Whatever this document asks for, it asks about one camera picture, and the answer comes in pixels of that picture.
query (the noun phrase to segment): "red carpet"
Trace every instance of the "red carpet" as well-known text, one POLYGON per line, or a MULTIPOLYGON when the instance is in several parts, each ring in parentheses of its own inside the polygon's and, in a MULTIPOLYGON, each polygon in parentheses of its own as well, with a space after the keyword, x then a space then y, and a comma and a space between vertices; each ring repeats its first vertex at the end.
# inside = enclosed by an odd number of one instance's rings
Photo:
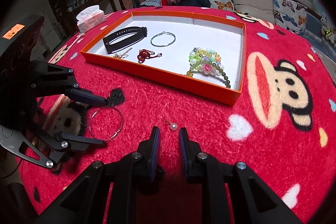
MULTIPOLYGON (((80 86, 97 95, 107 97, 112 89, 120 87, 126 99, 117 108, 124 117, 124 127, 107 148, 76 154, 63 164, 58 175, 24 162, 20 167, 22 181, 37 212, 41 213, 90 163, 119 160, 149 138, 153 126, 158 126, 159 164, 166 175, 157 195, 138 196, 138 222, 201 223, 201 187, 187 185, 181 176, 179 131, 171 131, 165 122, 168 120, 179 128, 186 127, 190 139, 220 161, 246 162, 278 196, 285 196, 303 222, 308 222, 327 193, 336 169, 336 92, 318 55, 298 35, 278 26, 272 29, 263 22, 243 21, 243 15, 192 7, 162 8, 169 9, 234 17, 246 23, 247 71, 236 105, 227 107, 86 63, 79 51, 101 27, 122 16, 121 12, 114 13, 75 43, 58 65, 73 68, 80 86), (34 191, 40 202, 34 198, 34 191)), ((45 98, 42 108, 46 114, 57 98, 45 98)), ((94 111, 88 110, 87 121, 94 111)), ((108 138, 118 122, 116 113, 100 112, 92 125, 95 136, 108 138)), ((84 136, 90 136, 88 128, 84 136)))

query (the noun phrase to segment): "beaded bracelet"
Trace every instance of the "beaded bracelet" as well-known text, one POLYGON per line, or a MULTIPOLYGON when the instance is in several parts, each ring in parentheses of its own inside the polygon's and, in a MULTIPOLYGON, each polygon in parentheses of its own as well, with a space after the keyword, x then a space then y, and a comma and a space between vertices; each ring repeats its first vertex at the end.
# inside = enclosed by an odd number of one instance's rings
POLYGON ((221 57, 212 49, 194 48, 189 54, 190 69, 187 72, 188 77, 193 77, 193 71, 198 70, 205 75, 223 76, 227 88, 231 88, 230 81, 224 72, 224 66, 221 64, 221 57))

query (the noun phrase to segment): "wristband strap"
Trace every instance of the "wristband strap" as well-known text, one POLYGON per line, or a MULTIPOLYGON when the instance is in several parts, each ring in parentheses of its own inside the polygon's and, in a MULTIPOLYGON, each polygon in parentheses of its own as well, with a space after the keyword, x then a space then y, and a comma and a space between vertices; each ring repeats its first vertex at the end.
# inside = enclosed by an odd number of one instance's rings
POLYGON ((140 40, 144 39, 147 36, 147 28, 146 27, 128 27, 121 30, 118 30, 107 37, 103 38, 103 42, 108 54, 112 54, 118 51, 121 51, 140 40), (123 37, 125 35, 134 33, 134 35, 125 38, 117 43, 113 43, 113 40, 117 38, 123 37))

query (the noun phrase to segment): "tissue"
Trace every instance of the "tissue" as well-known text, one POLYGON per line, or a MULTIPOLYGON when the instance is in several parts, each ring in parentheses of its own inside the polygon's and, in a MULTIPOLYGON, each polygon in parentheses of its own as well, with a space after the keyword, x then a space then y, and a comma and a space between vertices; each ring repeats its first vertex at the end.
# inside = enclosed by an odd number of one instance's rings
POLYGON ((84 9, 76 16, 76 19, 78 20, 77 26, 81 33, 85 33, 106 21, 104 11, 99 9, 99 5, 84 9))

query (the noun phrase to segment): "silver hoop earring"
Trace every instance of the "silver hoop earring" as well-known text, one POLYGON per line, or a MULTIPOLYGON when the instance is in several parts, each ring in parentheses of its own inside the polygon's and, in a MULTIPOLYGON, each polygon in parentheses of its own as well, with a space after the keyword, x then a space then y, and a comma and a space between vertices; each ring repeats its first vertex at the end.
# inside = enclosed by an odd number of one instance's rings
POLYGON ((176 40, 176 37, 175 37, 175 35, 174 35, 173 33, 171 33, 171 32, 161 32, 161 33, 158 33, 157 35, 155 35, 155 36, 152 37, 152 39, 151 39, 151 44, 152 44, 154 47, 167 47, 167 46, 172 45, 172 44, 175 42, 175 40, 176 40), (174 37, 173 42, 170 42, 168 45, 155 45, 155 44, 153 44, 153 42, 152 42, 153 39, 154 39, 155 37, 159 37, 160 35, 163 35, 163 34, 168 34, 168 35, 173 36, 173 37, 174 37))
POLYGON ((105 107, 102 107, 102 108, 98 109, 98 110, 92 115, 92 117, 91 117, 91 119, 90 119, 90 122, 89 122, 89 132, 90 132, 91 137, 96 139, 96 137, 94 137, 93 134, 92 134, 92 130, 91 130, 91 122, 92 122, 93 117, 94 117, 99 111, 101 111, 101 110, 103 110, 103 109, 106 109, 106 108, 112 108, 112 109, 114 109, 115 111, 117 111, 118 114, 119 114, 119 116, 120 116, 120 119, 121 119, 121 120, 120 120, 120 125, 119 125, 118 130, 115 131, 114 134, 113 134, 108 140, 104 140, 104 141, 107 142, 107 141, 111 141, 115 136, 117 136, 117 134, 120 132, 120 130, 121 130, 122 127, 123 127, 124 119, 123 119, 123 116, 122 116, 121 112, 120 112, 117 108, 115 108, 115 107, 113 107, 113 106, 105 106, 105 107))

